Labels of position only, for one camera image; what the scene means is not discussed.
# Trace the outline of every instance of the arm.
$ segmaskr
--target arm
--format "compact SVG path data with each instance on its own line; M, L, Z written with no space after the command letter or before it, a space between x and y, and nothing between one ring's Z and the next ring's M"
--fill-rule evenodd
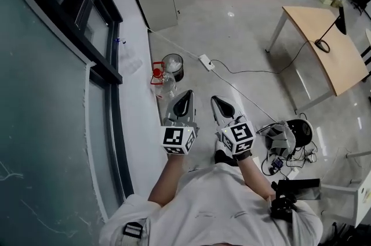
M245 184L249 186L253 192L260 195L265 200L270 196L275 197L275 191L272 189L271 183L260 172L251 156L238 161L238 166Z
M153 187L149 201L155 202L160 206L165 206L171 202L175 196L178 182L183 171L183 155L170 155L160 178Z

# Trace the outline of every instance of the white cable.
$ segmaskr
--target white cable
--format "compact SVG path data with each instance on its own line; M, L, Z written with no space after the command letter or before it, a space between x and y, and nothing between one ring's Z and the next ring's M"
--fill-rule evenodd
M178 44L170 41L169 39L165 38L162 34L159 34L158 32L153 31L149 27L147 27L149 31L152 31L154 34L158 35L159 37L163 38L164 40L168 41L169 43L173 44L175 47L178 47L180 50L183 50L185 53L188 53L192 58L199 59L199 57L196 54L193 54L192 52L189 52L188 50L185 50L183 47L179 46Z
M241 91L239 91L236 87L234 87L232 84L230 84L227 80L223 79L217 72L215 72L214 70L212 70L214 72L214 74L216 74L220 79L222 79L224 82L228 83L231 87L233 87L235 90L237 90L240 94L242 94L242 96L244 96L248 101L252 102L256 107L258 107L266 116L268 116L270 119L272 119L274 122L277 123L276 120L274 120L272 118L272 116L270 116L267 112L265 112L261 107L259 107L258 104L256 104L255 102L253 102L252 100L250 100L247 96L245 96Z

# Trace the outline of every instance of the wristband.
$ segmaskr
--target wristband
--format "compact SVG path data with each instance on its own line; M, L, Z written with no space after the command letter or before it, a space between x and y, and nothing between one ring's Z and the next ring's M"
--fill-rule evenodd
M233 155L233 159L235 159L237 161L242 161L242 160L248 158L251 155L252 155L251 154L251 151L250 150L246 150L245 152L242 152L240 154Z

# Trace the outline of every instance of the white chair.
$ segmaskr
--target white chair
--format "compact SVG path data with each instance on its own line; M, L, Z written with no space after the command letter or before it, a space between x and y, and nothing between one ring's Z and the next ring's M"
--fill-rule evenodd
M371 151L348 153L345 157L361 157L370 155ZM359 184L357 187L341 187L334 185L321 185L321 191L330 191L353 196L353 214L352 216L341 216L328 211L323 211L322 216L327 216L338 220L339 222L357 227L371 208L371 171L369 171L365 180L352 180L351 183Z

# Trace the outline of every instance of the black pants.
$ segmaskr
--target black pants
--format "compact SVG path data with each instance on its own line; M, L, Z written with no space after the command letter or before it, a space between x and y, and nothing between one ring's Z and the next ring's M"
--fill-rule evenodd
M216 164L218 164L219 162L223 162L227 165L230 165L231 167L238 167L237 160L228 157L222 150L218 150L215 152L214 159Z

